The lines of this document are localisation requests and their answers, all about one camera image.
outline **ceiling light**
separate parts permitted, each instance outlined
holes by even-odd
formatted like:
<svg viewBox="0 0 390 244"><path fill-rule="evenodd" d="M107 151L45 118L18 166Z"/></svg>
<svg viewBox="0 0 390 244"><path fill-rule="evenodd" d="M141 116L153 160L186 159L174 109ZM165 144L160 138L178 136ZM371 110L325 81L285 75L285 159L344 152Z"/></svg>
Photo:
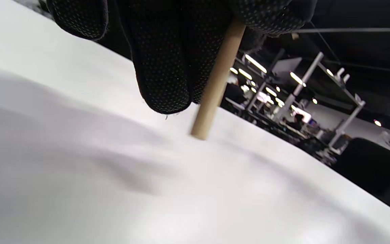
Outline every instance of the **ceiling light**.
<svg viewBox="0 0 390 244"><path fill-rule="evenodd" d="M279 104L282 104L282 105L285 105L285 103L283 101L281 101L279 98L276 98L275 99Z"/></svg>
<svg viewBox="0 0 390 244"><path fill-rule="evenodd" d="M272 94L273 96L276 96L276 92L274 92L272 89L266 87L266 91L270 94Z"/></svg>
<svg viewBox="0 0 390 244"><path fill-rule="evenodd" d="M252 62L257 68L261 69L261 71L263 71L264 73L267 73L266 68L264 68L263 66L261 66L257 61L255 61L253 58L251 58L251 56L249 56L248 54L246 54L245 57L246 57L247 60L249 60L250 62Z"/></svg>
<svg viewBox="0 0 390 244"><path fill-rule="evenodd" d="M243 69L239 68L239 72L240 72L240 74L243 74L244 76L246 76L246 78L252 79L252 76L250 74L246 73Z"/></svg>
<svg viewBox="0 0 390 244"><path fill-rule="evenodd" d="M249 91L249 87L247 85L242 85L240 88L242 88L243 91Z"/></svg>
<svg viewBox="0 0 390 244"><path fill-rule="evenodd" d="M233 67L230 68L230 71L233 72L234 74L238 74L237 69L235 69Z"/></svg>
<svg viewBox="0 0 390 244"><path fill-rule="evenodd" d="M290 72L291 77L293 77L294 80L297 81L300 85L303 85L303 87L306 87L306 84L302 82L302 80L293 72Z"/></svg>

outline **wooden dowel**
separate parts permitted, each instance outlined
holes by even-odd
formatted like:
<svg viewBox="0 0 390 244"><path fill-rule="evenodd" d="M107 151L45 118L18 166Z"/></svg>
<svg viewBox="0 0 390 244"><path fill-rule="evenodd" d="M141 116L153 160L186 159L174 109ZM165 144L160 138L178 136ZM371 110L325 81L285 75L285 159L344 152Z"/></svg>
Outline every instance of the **wooden dowel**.
<svg viewBox="0 0 390 244"><path fill-rule="evenodd" d="M209 135L244 31L245 25L237 20L233 20L226 31L222 46L216 57L215 66L213 66L207 81L198 114L192 126L191 135L197 139L206 140Z"/></svg>

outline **glove finger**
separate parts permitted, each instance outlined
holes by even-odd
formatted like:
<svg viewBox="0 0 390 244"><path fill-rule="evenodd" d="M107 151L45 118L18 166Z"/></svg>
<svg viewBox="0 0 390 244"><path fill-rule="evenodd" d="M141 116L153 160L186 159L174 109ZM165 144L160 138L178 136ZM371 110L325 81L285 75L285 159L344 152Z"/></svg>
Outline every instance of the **glove finger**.
<svg viewBox="0 0 390 244"><path fill-rule="evenodd" d="M48 8L64 31L87 40L99 40L108 25L107 0L48 0Z"/></svg>
<svg viewBox="0 0 390 244"><path fill-rule="evenodd" d="M239 51L245 54L255 53L261 49L266 38L266 34L254 31L251 28L246 28Z"/></svg>
<svg viewBox="0 0 390 244"><path fill-rule="evenodd" d="M181 14L192 101L200 103L232 14L217 0L184 0Z"/></svg>
<svg viewBox="0 0 390 244"><path fill-rule="evenodd" d="M301 28L305 20L288 8L291 0L226 0L247 27L270 37Z"/></svg>
<svg viewBox="0 0 390 244"><path fill-rule="evenodd" d="M173 0L120 0L119 5L139 89L147 105L162 114L185 110L191 94L179 10Z"/></svg>
<svg viewBox="0 0 390 244"><path fill-rule="evenodd" d="M288 5L288 8L297 15L300 19L308 22L312 19L316 9L317 0L293 0Z"/></svg>

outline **black ceiling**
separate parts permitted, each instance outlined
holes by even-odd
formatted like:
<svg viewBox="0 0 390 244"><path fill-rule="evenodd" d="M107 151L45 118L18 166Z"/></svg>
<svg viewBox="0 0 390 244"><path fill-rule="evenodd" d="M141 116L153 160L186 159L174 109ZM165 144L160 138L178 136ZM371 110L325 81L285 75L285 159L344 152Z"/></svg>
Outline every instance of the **black ceiling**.
<svg viewBox="0 0 390 244"><path fill-rule="evenodd" d="M267 65L285 48L288 57L303 58L296 71L302 77L322 51L322 63L334 73L344 67L351 75L347 89L367 102L358 117L370 122L377 119L390 129L390 32L380 29L390 28L390 0L319 0L311 23L302 32L314 28L319 32L299 33L297 40L290 34L268 39L264 50L251 56ZM320 70L311 77L308 89L323 105L344 113L353 110L353 102Z"/></svg>

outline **desk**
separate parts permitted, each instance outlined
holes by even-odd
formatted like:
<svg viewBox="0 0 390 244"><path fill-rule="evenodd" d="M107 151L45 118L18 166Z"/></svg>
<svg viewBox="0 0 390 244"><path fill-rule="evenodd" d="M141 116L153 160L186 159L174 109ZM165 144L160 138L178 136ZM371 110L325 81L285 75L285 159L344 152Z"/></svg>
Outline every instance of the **desk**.
<svg viewBox="0 0 390 244"><path fill-rule="evenodd" d="M227 102L229 102L235 109L239 111L239 116L241 115L242 111L245 110L245 107L241 104L238 104L234 102L233 100L229 99L228 97L225 98Z"/></svg>
<svg viewBox="0 0 390 244"><path fill-rule="evenodd" d="M294 134L296 134L297 136L301 137L301 139L308 139L307 136L305 136L302 132L288 126L286 123L282 123L280 122L280 125L282 125L283 127L287 128L287 130L293 132Z"/></svg>
<svg viewBox="0 0 390 244"><path fill-rule="evenodd" d="M0 44L0 243L390 244L390 208L316 159L222 109L189 137L196 105L165 120L129 60L13 1Z"/></svg>

